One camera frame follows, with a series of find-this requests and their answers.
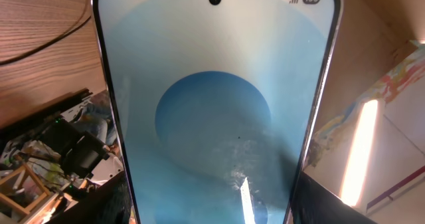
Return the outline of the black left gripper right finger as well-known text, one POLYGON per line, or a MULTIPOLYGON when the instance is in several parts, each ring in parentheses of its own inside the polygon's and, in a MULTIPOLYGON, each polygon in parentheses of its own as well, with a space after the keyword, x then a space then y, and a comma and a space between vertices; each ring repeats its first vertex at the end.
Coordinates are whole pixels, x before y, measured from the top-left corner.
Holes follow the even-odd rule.
POLYGON ((303 172, 297 181, 291 211, 296 224, 376 224, 303 172))

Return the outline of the blue Galaxy smartphone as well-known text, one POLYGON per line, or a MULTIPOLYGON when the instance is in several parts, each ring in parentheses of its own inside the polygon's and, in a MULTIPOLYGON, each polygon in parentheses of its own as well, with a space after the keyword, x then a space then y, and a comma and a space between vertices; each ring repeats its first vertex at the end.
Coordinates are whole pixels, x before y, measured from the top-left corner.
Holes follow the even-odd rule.
POLYGON ((342 0, 91 0, 138 223, 285 223, 342 0))

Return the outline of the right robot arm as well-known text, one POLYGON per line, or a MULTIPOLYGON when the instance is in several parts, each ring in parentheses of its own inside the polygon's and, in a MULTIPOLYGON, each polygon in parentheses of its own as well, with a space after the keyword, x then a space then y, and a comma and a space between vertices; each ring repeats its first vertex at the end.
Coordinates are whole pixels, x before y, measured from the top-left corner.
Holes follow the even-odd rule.
POLYGON ((66 120, 55 120, 42 131, 40 141, 60 155, 58 162, 66 175, 104 185, 124 171, 119 157, 109 152, 103 142, 78 131, 66 120))

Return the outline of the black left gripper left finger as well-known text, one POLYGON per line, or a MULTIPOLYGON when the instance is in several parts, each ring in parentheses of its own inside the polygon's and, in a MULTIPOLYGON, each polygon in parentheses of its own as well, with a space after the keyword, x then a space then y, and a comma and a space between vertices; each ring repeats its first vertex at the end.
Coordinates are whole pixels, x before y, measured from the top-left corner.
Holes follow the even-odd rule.
POLYGON ((47 224, 128 224, 130 213, 131 197, 126 174, 121 171, 47 224))

